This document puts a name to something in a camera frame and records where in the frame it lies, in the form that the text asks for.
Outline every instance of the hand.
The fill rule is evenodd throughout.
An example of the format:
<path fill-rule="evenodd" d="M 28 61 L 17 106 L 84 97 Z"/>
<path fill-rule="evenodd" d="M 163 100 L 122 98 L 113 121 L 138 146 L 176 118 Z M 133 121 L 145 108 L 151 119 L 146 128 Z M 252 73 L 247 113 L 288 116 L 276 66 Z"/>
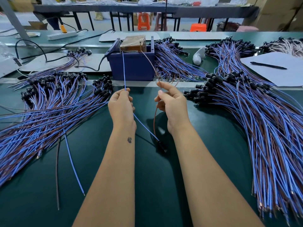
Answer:
<path fill-rule="evenodd" d="M 171 84 L 159 81 L 157 85 L 168 91 L 163 92 L 159 90 L 154 100 L 158 102 L 157 107 L 161 111 L 166 112 L 168 117 L 167 129 L 173 135 L 191 124 L 187 113 L 187 100 L 184 95 Z"/>
<path fill-rule="evenodd" d="M 133 98 L 129 96 L 130 89 L 127 88 L 126 91 L 121 89 L 115 92 L 108 102 L 108 110 L 112 117 L 114 128 L 115 127 L 131 127 L 134 130 L 137 129 L 136 122 L 134 121 L 132 100 Z"/>

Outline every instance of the plastic stool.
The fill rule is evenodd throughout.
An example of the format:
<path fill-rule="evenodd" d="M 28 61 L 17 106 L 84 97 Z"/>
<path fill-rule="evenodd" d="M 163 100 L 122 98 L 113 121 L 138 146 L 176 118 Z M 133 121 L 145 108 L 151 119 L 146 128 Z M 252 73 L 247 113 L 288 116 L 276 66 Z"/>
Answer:
<path fill-rule="evenodd" d="M 146 27 L 146 30 L 151 29 L 151 26 L 149 25 L 148 13 L 139 13 L 139 15 L 138 15 L 138 30 L 142 30 L 141 29 L 142 27 Z"/>
<path fill-rule="evenodd" d="M 156 24 L 154 26 L 155 31 L 161 30 L 161 24 L 159 23 L 160 19 L 161 19 L 161 13 L 157 13 Z M 166 18 L 163 19 L 163 30 L 167 31 Z"/>
<path fill-rule="evenodd" d="M 206 32 L 206 24 L 191 24 L 190 32 Z"/>
<path fill-rule="evenodd" d="M 237 32 L 254 32 L 254 31 L 259 31 L 259 29 L 253 26 L 244 26 L 244 25 L 239 26 L 239 28 L 237 29 Z"/>

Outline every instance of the forearm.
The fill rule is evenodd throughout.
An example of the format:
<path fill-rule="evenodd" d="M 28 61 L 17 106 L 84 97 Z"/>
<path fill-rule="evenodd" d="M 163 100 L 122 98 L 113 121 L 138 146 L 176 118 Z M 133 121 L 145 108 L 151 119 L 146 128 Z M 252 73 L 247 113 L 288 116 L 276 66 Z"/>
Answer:
<path fill-rule="evenodd" d="M 263 226 L 192 125 L 173 138 L 194 226 Z"/>
<path fill-rule="evenodd" d="M 135 130 L 114 127 L 73 227 L 134 226 Z"/>

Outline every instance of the blue bin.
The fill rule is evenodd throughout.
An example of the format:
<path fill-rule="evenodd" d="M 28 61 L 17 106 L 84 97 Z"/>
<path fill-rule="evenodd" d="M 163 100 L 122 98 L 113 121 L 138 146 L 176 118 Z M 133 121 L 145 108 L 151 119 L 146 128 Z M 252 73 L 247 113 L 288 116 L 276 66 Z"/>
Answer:
<path fill-rule="evenodd" d="M 112 51 L 120 50 L 120 39 L 118 38 L 105 56 Z M 154 66 L 154 37 L 151 37 L 151 45 L 146 46 L 144 53 Z M 125 66 L 125 80 L 153 81 L 155 72 L 150 62 L 142 53 L 123 53 Z M 122 53 L 112 53 L 107 56 L 112 69 L 114 80 L 124 80 Z"/>

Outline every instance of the pen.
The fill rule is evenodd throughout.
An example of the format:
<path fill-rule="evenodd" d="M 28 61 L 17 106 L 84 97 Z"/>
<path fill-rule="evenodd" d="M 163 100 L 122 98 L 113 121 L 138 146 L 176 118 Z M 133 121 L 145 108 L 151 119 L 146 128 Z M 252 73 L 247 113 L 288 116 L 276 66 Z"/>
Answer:
<path fill-rule="evenodd" d="M 283 69 L 283 70 L 286 70 L 286 69 L 287 69 L 287 68 L 280 67 L 280 66 L 276 66 L 276 65 L 263 64 L 263 63 L 258 63 L 258 62 L 254 62 L 254 61 L 251 61 L 250 63 L 251 63 L 252 65 L 259 65 L 259 66 L 265 66 L 265 67 L 270 67 L 270 68 L 277 68 L 277 69 Z"/>

